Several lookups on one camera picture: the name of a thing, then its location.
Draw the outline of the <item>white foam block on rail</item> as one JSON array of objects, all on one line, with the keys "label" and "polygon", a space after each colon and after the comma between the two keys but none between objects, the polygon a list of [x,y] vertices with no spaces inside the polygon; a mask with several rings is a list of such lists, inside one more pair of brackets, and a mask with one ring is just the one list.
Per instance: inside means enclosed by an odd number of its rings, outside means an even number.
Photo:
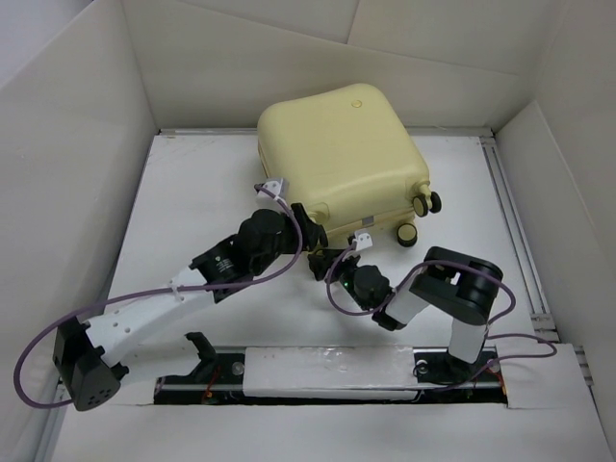
[{"label": "white foam block on rail", "polygon": [[250,347],[243,392],[251,398],[411,399],[410,346]]}]

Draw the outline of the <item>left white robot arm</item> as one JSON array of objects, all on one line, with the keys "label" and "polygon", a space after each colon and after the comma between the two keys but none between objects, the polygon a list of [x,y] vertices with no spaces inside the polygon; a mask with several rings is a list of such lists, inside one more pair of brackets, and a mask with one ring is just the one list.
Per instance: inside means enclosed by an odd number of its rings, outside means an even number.
[{"label": "left white robot arm", "polygon": [[217,354],[205,335],[184,334],[179,359],[169,348],[149,349],[145,341],[165,327],[237,292],[272,280],[267,269],[281,256],[327,245],[322,225],[299,203],[281,211],[259,209],[239,230],[194,257],[164,287],[121,295],[115,310],[87,320],[73,315],[56,330],[53,362],[80,412],[111,399],[122,385],[161,375],[187,375],[204,381],[214,372]]}]

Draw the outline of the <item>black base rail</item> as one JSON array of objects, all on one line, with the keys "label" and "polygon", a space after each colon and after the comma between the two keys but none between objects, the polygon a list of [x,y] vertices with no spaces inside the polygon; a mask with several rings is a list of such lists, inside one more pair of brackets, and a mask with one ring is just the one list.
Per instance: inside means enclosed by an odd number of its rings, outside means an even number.
[{"label": "black base rail", "polygon": [[[246,348],[228,348],[218,351],[218,360],[211,372],[203,378],[166,376],[157,380],[153,401],[157,405],[255,405],[255,406],[316,406],[355,404],[478,404],[507,402],[502,376],[489,369],[476,380],[460,387],[445,390],[425,380],[411,399],[325,399],[325,398],[251,398],[243,392],[244,356]],[[415,366],[422,363],[433,369],[444,358],[442,347],[412,347]],[[483,366],[494,359],[496,351],[485,348],[478,363]]]}]

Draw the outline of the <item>yellow hard-shell suitcase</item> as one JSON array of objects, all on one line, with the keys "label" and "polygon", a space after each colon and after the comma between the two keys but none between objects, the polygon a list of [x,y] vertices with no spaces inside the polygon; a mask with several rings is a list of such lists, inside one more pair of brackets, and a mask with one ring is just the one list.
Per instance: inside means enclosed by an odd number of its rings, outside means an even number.
[{"label": "yellow hard-shell suitcase", "polygon": [[442,209],[428,165],[384,93],[369,84],[275,103],[257,123],[269,178],[288,183],[328,237],[371,226],[417,243],[416,218]]}]

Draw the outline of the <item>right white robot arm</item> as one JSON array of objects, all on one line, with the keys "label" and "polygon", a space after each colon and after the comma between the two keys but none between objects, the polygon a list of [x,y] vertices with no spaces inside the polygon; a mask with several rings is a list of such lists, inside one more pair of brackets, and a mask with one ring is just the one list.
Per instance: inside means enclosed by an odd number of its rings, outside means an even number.
[{"label": "right white robot arm", "polygon": [[331,306],[347,316],[370,316],[391,332],[406,327],[427,307],[450,316],[444,358],[433,369],[420,363],[413,370],[418,379],[445,390],[483,374],[479,356],[489,327],[516,306],[498,266],[439,246],[431,247],[396,286],[377,266],[361,266],[353,246],[319,250],[308,262],[315,279],[325,283]]}]

